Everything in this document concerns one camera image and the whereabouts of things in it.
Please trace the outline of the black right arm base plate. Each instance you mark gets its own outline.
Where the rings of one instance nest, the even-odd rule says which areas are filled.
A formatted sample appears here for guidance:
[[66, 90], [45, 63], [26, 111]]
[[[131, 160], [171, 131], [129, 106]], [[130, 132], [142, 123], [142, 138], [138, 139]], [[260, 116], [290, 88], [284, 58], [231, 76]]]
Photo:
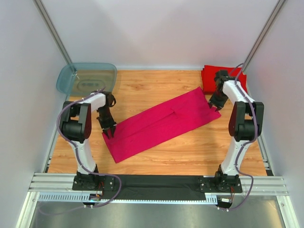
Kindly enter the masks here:
[[238, 175], [224, 177], [200, 177], [200, 191], [204, 193], [242, 193], [242, 185]]

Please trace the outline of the magenta t shirt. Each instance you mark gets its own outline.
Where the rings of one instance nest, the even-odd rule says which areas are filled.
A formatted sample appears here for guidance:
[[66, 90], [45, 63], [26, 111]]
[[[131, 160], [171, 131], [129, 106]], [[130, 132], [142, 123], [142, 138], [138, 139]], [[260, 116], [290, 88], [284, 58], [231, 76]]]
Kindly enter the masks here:
[[104, 141], [119, 163], [220, 117], [198, 87], [120, 122], [114, 137], [105, 136]]

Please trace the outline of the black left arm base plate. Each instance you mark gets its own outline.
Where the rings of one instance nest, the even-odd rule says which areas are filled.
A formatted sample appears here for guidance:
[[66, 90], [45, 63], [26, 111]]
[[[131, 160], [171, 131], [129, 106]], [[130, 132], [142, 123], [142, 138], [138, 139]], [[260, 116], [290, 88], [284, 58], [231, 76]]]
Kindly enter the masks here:
[[105, 175], [92, 175], [92, 174], [82, 174], [77, 172], [73, 180], [72, 190], [78, 191], [113, 191], [115, 184], [115, 177]]

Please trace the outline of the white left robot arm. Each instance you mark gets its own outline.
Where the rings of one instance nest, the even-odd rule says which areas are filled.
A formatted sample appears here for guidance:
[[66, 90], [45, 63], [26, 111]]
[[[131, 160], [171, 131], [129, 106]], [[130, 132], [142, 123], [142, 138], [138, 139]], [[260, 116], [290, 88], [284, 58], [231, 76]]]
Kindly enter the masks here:
[[92, 112], [98, 113], [97, 120], [105, 136], [114, 137], [117, 123], [110, 108], [116, 104], [111, 92], [100, 90], [77, 101], [65, 101], [57, 117], [57, 131], [73, 149], [77, 162], [77, 173], [98, 175], [97, 164], [92, 157], [89, 137], [92, 131]]

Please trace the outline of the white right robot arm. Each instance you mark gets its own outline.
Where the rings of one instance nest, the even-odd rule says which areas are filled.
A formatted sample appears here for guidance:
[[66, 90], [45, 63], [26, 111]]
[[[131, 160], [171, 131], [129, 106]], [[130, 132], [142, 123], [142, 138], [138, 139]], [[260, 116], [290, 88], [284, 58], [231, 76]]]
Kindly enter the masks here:
[[227, 100], [233, 104], [228, 123], [231, 142], [224, 161], [215, 173], [216, 185], [236, 186], [241, 174], [239, 167], [250, 145], [261, 135], [264, 117], [264, 104], [251, 98], [241, 86], [237, 77], [228, 71], [220, 70], [214, 78], [216, 89], [208, 105], [221, 110]]

